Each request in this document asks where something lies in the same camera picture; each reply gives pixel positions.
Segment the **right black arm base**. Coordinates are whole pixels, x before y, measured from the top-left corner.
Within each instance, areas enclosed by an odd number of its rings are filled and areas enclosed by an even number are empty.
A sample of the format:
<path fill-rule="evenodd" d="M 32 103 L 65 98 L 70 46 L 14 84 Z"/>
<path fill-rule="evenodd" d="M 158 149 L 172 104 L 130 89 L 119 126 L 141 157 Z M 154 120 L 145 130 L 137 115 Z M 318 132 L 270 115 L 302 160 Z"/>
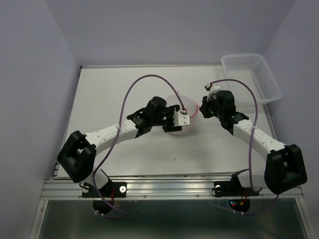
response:
<path fill-rule="evenodd" d="M 250 209 L 250 197 L 259 196 L 259 193 L 253 192 L 250 187 L 241 185 L 238 176 L 245 171 L 248 169 L 233 173 L 230 180 L 214 182 L 211 190 L 211 194 L 216 198 L 231 197 L 228 200 L 230 209 L 241 214 L 247 213 Z"/>

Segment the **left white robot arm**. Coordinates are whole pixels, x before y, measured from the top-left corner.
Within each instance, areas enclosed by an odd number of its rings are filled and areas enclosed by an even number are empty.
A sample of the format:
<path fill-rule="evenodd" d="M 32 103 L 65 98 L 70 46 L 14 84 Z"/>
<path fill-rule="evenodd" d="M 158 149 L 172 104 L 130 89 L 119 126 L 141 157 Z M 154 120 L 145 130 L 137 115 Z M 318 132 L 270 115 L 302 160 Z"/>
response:
<path fill-rule="evenodd" d="M 90 133 L 75 131 L 69 135 L 58 153 L 57 162 L 74 183 L 84 183 L 86 197 L 125 197 L 125 182 L 112 182 L 107 174 L 95 166 L 95 158 L 117 143 L 149 133 L 154 126 L 164 132 L 181 131 L 189 125 L 187 111 L 179 105 L 167 106 L 166 100 L 153 97 L 148 104 L 120 123 Z"/>

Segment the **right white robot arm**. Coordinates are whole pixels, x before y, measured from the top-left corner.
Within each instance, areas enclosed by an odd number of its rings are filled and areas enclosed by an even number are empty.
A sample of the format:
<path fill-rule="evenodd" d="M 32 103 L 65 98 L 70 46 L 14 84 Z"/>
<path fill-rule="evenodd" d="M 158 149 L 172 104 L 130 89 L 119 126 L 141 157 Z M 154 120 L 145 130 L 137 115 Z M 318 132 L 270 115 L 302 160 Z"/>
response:
<path fill-rule="evenodd" d="M 305 184 L 308 180 L 301 149 L 277 141 L 256 127 L 243 113 L 236 110 L 233 94 L 219 90 L 202 98 L 199 108 L 205 119 L 216 117 L 231 135 L 249 146 L 265 160 L 263 178 L 254 183 L 256 188 L 267 188 L 278 195 Z"/>

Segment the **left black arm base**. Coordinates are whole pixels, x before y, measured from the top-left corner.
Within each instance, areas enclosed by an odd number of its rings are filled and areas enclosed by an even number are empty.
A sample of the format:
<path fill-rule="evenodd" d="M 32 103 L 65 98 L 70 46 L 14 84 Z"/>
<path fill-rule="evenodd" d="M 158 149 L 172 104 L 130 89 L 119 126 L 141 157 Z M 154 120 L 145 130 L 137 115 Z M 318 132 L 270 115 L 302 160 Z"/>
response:
<path fill-rule="evenodd" d="M 92 209 L 98 216 L 104 218 L 122 218 L 125 213 L 115 206 L 116 198 L 125 198 L 127 194 L 126 182 L 115 182 L 99 169 L 95 178 L 91 174 L 88 179 L 79 183 L 82 197 L 92 199 Z"/>

